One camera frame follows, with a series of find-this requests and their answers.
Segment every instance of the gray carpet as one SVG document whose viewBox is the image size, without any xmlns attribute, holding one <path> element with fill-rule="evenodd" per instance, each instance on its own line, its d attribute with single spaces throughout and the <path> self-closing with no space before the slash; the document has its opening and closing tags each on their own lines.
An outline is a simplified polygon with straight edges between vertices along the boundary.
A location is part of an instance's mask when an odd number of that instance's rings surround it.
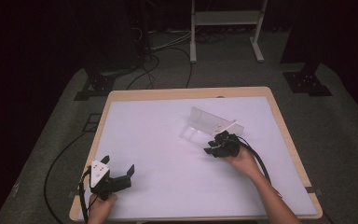
<svg viewBox="0 0 358 224">
<path fill-rule="evenodd" d="M 282 72 L 298 71 L 303 64 L 280 64 L 288 33 L 262 32 L 259 45 L 265 57 L 257 63 L 250 34 L 226 35 L 224 41 L 197 45 L 198 62 L 192 65 L 189 88 L 267 86 L 270 87 L 286 122 L 298 154 L 313 187 L 321 193 L 322 208 L 335 223 L 358 223 L 358 105 L 344 89 L 339 77 L 321 65 L 317 77 L 333 96 L 309 97 L 293 94 Z M 153 34 L 158 46 L 178 36 Z M 188 43 L 177 48 L 188 52 Z M 155 53 L 158 67 L 139 78 L 131 89 L 184 88 L 190 72 L 187 56 L 177 49 Z M 145 62 L 151 68 L 156 60 Z M 119 77 L 114 90 L 125 90 L 143 73 L 137 70 Z M 74 74 L 57 103 L 44 131 L 19 176 L 17 192 L 12 192 L 0 212 L 0 223 L 56 223 L 43 196 L 49 166 L 59 153 L 82 134 L 90 113 L 102 113 L 106 97 L 74 101 L 87 76 L 84 70 Z M 93 133 L 85 133 L 57 160 L 47 184 L 48 201 L 63 223 L 71 223 L 68 214 L 77 182 L 90 151 Z M 329 223 L 326 217 L 304 223 Z"/>
</svg>

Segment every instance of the hand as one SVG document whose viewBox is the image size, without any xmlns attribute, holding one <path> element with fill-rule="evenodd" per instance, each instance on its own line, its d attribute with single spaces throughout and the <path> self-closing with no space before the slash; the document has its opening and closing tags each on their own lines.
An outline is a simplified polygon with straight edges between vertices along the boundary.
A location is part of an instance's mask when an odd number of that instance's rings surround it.
<svg viewBox="0 0 358 224">
<path fill-rule="evenodd" d="M 89 196 L 89 224 L 104 223 L 109 216 L 113 204 L 117 200 L 116 194 L 110 194 L 106 201 L 99 198 L 96 194 Z"/>
<path fill-rule="evenodd" d="M 245 147 L 240 147 L 240 153 L 237 157 L 225 157 L 225 160 L 251 179 L 262 175 L 255 161 L 255 156 Z"/>
</svg>

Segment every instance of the metal stand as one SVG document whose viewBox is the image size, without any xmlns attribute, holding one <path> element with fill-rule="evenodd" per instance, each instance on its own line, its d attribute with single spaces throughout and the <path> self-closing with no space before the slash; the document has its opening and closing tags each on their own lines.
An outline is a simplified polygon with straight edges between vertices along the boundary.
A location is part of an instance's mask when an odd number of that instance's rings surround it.
<svg viewBox="0 0 358 224">
<path fill-rule="evenodd" d="M 255 52 L 257 61 L 264 62 L 264 57 L 258 47 L 257 41 L 260 35 L 261 25 L 264 20 L 264 14 L 267 7 L 267 1 L 263 0 L 260 10 L 249 11 L 212 11 L 196 12 L 195 0 L 191 1 L 191 41 L 190 41 L 190 61 L 197 62 L 196 53 L 196 25 L 240 25 L 256 24 L 255 36 L 251 37 L 251 44 Z"/>
<path fill-rule="evenodd" d="M 307 62 L 300 72 L 283 73 L 293 93 L 307 93 L 309 96 L 331 96 L 330 90 L 315 76 L 318 62 Z"/>
</svg>

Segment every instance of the black cable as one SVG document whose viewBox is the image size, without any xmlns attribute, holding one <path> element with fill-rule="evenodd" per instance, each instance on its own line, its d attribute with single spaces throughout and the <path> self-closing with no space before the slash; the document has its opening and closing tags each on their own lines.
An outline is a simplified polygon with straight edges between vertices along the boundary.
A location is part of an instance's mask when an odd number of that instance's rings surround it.
<svg viewBox="0 0 358 224">
<path fill-rule="evenodd" d="M 87 210 L 90 210 L 90 208 L 92 207 L 92 205 L 97 201 L 97 199 L 99 198 L 100 196 L 97 196 L 95 197 L 94 201 L 92 201 L 92 203 L 89 205 L 89 207 L 87 208 Z"/>
<path fill-rule="evenodd" d="M 187 89 L 187 88 L 188 88 L 188 83 L 190 82 L 190 79 L 191 79 L 191 76 L 192 76 L 192 73 L 193 73 L 193 64 L 190 62 L 190 56 L 188 55 L 188 53 L 187 53 L 185 50 L 179 49 L 179 48 L 173 48 L 173 47 L 157 49 L 157 50 L 155 50 L 154 52 L 162 51 L 162 50 L 165 50 L 165 49 L 176 49 L 176 50 L 180 50 L 180 51 L 182 51 L 182 52 L 186 55 L 186 57 L 188 58 L 188 61 L 189 61 L 189 64 L 190 64 L 190 73 L 189 73 L 189 75 L 188 75 L 187 82 L 186 82 L 186 86 L 185 86 L 185 88 Z"/>
<path fill-rule="evenodd" d="M 60 221 L 60 219 L 56 216 L 56 214 L 54 213 L 54 211 L 52 210 L 49 202 L 48 202 L 48 194 L 47 194 L 47 187 L 48 187 L 48 178 L 50 176 L 51 170 L 54 167 L 55 163 L 57 162 L 57 160 L 60 158 L 60 156 L 75 142 L 77 141 L 79 138 L 81 138 L 83 135 L 85 135 L 88 132 L 83 132 L 81 135 L 79 135 L 77 138 L 75 138 L 72 142 L 70 142 L 61 152 L 60 154 L 54 159 L 54 162 L 50 165 L 49 169 L 48 169 L 48 173 L 46 174 L 46 178 L 45 178 L 45 185 L 43 187 L 43 196 L 45 198 L 45 203 L 46 206 L 48 207 L 49 212 L 51 213 L 51 215 L 57 220 L 58 223 L 62 223 L 62 221 Z"/>
<path fill-rule="evenodd" d="M 153 54 L 150 54 L 150 56 L 151 56 L 152 58 L 157 59 L 156 65 L 155 65 L 152 69 L 146 70 L 146 72 L 144 72 L 144 73 L 142 73 L 141 75 L 139 75 L 138 77 L 136 77 L 136 78 L 127 86 L 127 89 L 126 89 L 126 90 L 129 90 L 129 89 L 130 89 L 130 86 L 131 86 L 136 80 L 138 80 L 138 78 L 140 78 L 140 77 L 142 77 L 142 76 L 144 76 L 144 75 L 146 75 L 146 74 L 149 74 L 151 71 L 153 71 L 154 69 L 157 68 L 157 66 L 159 65 L 159 58 L 158 58 L 157 56 L 153 55 Z"/>
<path fill-rule="evenodd" d="M 85 191 L 84 190 L 84 179 L 90 173 L 91 173 L 91 168 L 88 167 L 87 171 L 81 176 L 80 182 L 78 184 L 81 211 L 83 213 L 83 218 L 86 223 L 89 222 L 89 214 L 88 214 L 89 209 L 86 207 L 86 199 L 84 198 L 84 191 Z"/>
<path fill-rule="evenodd" d="M 231 142 L 233 144 L 238 144 L 240 143 L 240 145 L 242 145 L 243 147 L 245 147 L 246 149 L 249 150 L 249 152 L 252 153 L 252 155 L 254 155 L 254 157 L 257 159 L 258 163 L 260 164 L 260 167 L 261 169 L 263 170 L 263 174 L 264 174 L 264 177 L 267 179 L 267 181 L 270 183 L 270 185 L 272 185 L 271 183 L 271 179 L 269 178 L 269 172 L 267 171 L 267 168 L 266 168 L 266 165 L 264 164 L 263 160 L 261 160 L 261 157 L 257 154 L 257 152 L 252 149 L 252 147 L 246 142 L 245 139 L 239 137 L 239 136 L 236 136 L 238 139 L 241 139 L 243 140 L 246 144 L 244 144 L 243 142 L 241 141 L 235 141 L 235 140 L 231 140 L 231 139 L 223 139 L 222 141 L 223 142 Z"/>
<path fill-rule="evenodd" d="M 208 33 L 200 33 L 196 36 L 196 42 L 198 44 L 210 45 L 215 44 L 217 42 L 223 41 L 226 39 L 226 35 L 223 33 L 219 33 L 222 37 L 217 36 L 216 34 L 208 34 Z"/>
<path fill-rule="evenodd" d="M 326 213 L 326 211 L 324 209 L 322 209 L 322 212 L 324 214 L 324 216 L 327 218 L 327 220 L 331 223 L 334 224 L 333 219 Z"/>
<path fill-rule="evenodd" d="M 156 78 L 150 74 L 150 72 L 152 71 L 148 71 L 146 68 L 145 68 L 145 57 L 143 58 L 143 62 L 142 62 L 142 68 L 144 69 L 144 71 L 147 73 L 147 77 L 149 78 L 149 84 L 146 86 L 146 89 L 148 89 L 149 86 L 152 87 L 152 89 L 154 89 L 154 86 L 153 86 L 153 83 L 156 81 Z"/>
</svg>

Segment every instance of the cable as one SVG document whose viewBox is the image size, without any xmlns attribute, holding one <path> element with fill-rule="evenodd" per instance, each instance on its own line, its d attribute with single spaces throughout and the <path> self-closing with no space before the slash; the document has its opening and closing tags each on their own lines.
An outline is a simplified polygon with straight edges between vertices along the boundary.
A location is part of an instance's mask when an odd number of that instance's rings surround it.
<svg viewBox="0 0 358 224">
<path fill-rule="evenodd" d="M 137 41 L 136 41 L 136 40 L 133 40 L 133 41 L 135 41 L 135 42 L 140 41 L 140 40 L 142 39 L 142 33 L 143 33 L 142 30 L 139 29 L 138 27 L 132 27 L 131 29 L 132 29 L 132 30 L 137 30 L 137 31 L 139 31 L 139 34 L 140 34 L 138 40 L 137 40 Z"/>
<path fill-rule="evenodd" d="M 152 69 L 146 70 L 146 72 L 144 72 L 144 73 L 142 73 L 141 75 L 139 75 L 138 77 L 136 77 L 136 78 L 127 86 L 127 89 L 126 89 L 126 90 L 129 90 L 129 89 L 130 89 L 130 86 L 131 86 L 136 80 L 138 80 L 138 78 L 140 78 L 140 77 L 142 77 L 142 76 L 144 76 L 144 75 L 146 75 L 146 74 L 149 74 L 151 71 L 153 71 L 155 68 L 157 68 L 157 66 L 159 65 L 159 58 L 158 58 L 157 56 L 153 55 L 153 54 L 150 54 L 150 56 L 151 56 L 152 58 L 157 59 L 156 65 L 155 65 Z"/>
<path fill-rule="evenodd" d="M 170 35 L 177 35 L 177 34 L 180 34 L 180 33 L 184 33 L 184 32 L 188 32 L 188 30 L 166 30 L 166 31 L 163 31 L 163 33 L 166 33 L 166 34 L 170 34 Z"/>
<path fill-rule="evenodd" d="M 165 50 L 165 49 L 176 49 L 176 50 L 180 50 L 182 51 L 186 57 L 188 58 L 188 61 L 190 62 L 190 56 L 188 55 L 188 53 L 183 50 L 183 49 L 179 49 L 179 48 L 164 48 L 164 49 L 158 49 L 156 50 L 155 52 L 158 52 L 158 51 L 162 51 L 162 50 Z M 188 88 L 188 83 L 190 82 L 190 79 L 191 79 L 191 76 L 192 76 L 192 73 L 193 73 L 193 64 L 192 63 L 189 63 L 190 64 L 190 73 L 188 75 L 188 78 L 187 78 L 187 82 L 186 82 L 186 85 L 185 85 L 185 88 L 187 89 Z"/>
<path fill-rule="evenodd" d="M 60 154 L 54 159 L 53 163 L 50 165 L 49 169 L 48 169 L 48 173 L 46 174 L 46 178 L 45 178 L 45 185 L 43 187 L 43 196 L 45 198 L 45 203 L 46 206 L 48 207 L 49 212 L 51 213 L 51 215 L 56 219 L 56 221 L 58 223 L 63 224 L 63 222 L 56 216 L 56 214 L 54 213 L 54 211 L 52 210 L 49 202 L 48 202 L 48 194 L 47 194 L 47 187 L 48 187 L 48 178 L 50 176 L 51 170 L 54 167 L 55 163 L 57 162 L 57 160 L 60 158 L 60 156 L 75 142 L 77 141 L 79 138 L 81 138 L 83 135 L 85 135 L 88 132 L 83 132 L 81 135 L 79 135 L 77 138 L 75 138 L 72 142 L 70 142 L 61 152 Z"/>
<path fill-rule="evenodd" d="M 326 213 L 326 211 L 324 209 L 322 209 L 322 212 L 324 214 L 324 216 L 327 218 L 327 220 L 331 223 L 334 224 L 333 219 Z"/>
<path fill-rule="evenodd" d="M 83 218 L 86 223 L 89 222 L 89 213 L 88 213 L 89 209 L 86 207 L 86 199 L 84 198 L 84 191 L 85 191 L 84 190 L 84 179 L 90 173 L 91 173 L 91 168 L 90 168 L 90 166 L 88 166 L 87 171 L 81 176 L 81 179 L 78 184 L 81 211 L 83 213 Z"/>
<path fill-rule="evenodd" d="M 155 78 L 152 74 L 150 74 L 150 72 L 151 72 L 152 70 L 154 70 L 154 68 L 153 68 L 151 71 L 148 71 L 148 70 L 145 68 L 145 57 L 144 57 L 144 60 L 143 60 L 143 62 L 142 62 L 142 68 L 143 68 L 144 71 L 147 73 L 147 77 L 149 78 L 149 84 L 146 86 L 146 89 L 148 89 L 149 86 L 151 86 L 151 88 L 154 89 L 153 83 L 156 81 L 156 78 Z"/>
<path fill-rule="evenodd" d="M 196 36 L 196 41 L 198 44 L 208 45 L 208 44 L 215 44 L 217 42 L 223 41 L 226 39 L 225 34 L 220 33 L 222 37 L 217 35 L 208 34 L 208 33 L 200 33 Z"/>
<path fill-rule="evenodd" d="M 97 201 L 97 199 L 99 198 L 100 196 L 97 196 L 95 197 L 94 201 L 92 201 L 92 203 L 89 205 L 89 207 L 87 208 L 87 210 L 90 210 L 90 208 L 92 207 L 92 205 Z"/>
<path fill-rule="evenodd" d="M 157 47 L 153 47 L 153 48 L 150 48 L 151 50 L 157 50 L 157 49 L 164 49 L 164 48 L 167 48 L 169 46 L 172 46 L 172 45 L 176 45 L 176 44 L 179 44 L 180 42 L 183 42 L 187 39 L 190 38 L 190 35 L 191 35 L 191 32 L 187 31 L 187 34 L 177 38 L 177 39 L 174 39 L 173 41 L 165 44 L 165 45 L 161 45 L 161 46 L 157 46 Z"/>
<path fill-rule="evenodd" d="M 264 176 L 266 177 L 267 181 L 271 184 L 271 180 L 269 178 L 269 172 L 267 171 L 266 165 L 264 165 L 264 162 L 261 160 L 260 156 L 257 154 L 257 152 L 251 147 L 251 145 L 246 142 L 245 139 L 243 139 L 242 137 L 238 136 L 238 138 L 240 140 L 242 140 L 243 142 L 241 142 L 243 145 L 243 147 L 246 147 L 257 159 L 258 163 L 260 164 L 261 169 L 263 170 Z"/>
</svg>

